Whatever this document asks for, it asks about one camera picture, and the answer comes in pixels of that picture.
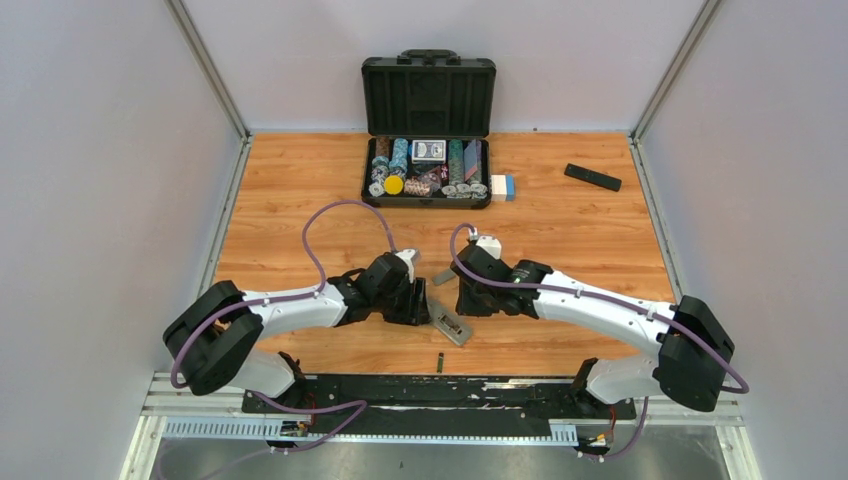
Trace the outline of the grey remote control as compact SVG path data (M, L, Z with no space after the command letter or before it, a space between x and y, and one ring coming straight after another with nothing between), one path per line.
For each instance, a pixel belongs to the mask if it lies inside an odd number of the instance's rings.
M473 329L462 317L437 299L428 297L427 305L431 324L453 344L462 347L470 340Z

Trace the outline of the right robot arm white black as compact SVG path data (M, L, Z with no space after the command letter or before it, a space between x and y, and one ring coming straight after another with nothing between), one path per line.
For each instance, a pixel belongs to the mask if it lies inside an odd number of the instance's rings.
M583 362L570 392L580 415L596 417L610 404L654 395L712 412L725 378L737 375L730 366L735 344L703 300L685 295L672 304L629 297L532 260L510 266L499 254L499 241L484 236L453 255L450 268L461 281L459 314L561 321L637 349L626 358Z

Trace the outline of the grey battery cover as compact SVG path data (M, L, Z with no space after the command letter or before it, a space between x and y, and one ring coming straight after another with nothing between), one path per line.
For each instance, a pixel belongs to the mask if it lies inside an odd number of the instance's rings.
M432 280L432 282L435 286L441 286L441 285L444 285L444 284L452 281L455 278L456 278L455 272L452 269L447 268L447 269L439 272L438 274L434 275L431 278L431 280Z

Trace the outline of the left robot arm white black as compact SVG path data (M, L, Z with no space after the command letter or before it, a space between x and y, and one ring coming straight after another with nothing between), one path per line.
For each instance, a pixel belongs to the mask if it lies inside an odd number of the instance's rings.
M307 390L300 367L290 355L270 354L257 343L302 329L355 324L372 314L402 325L428 322L426 282L415 274L419 258L416 249L384 253L365 269L288 291L243 291L230 280L214 284L163 333L174 359L173 387L196 396L223 387L251 390L283 413L298 411Z

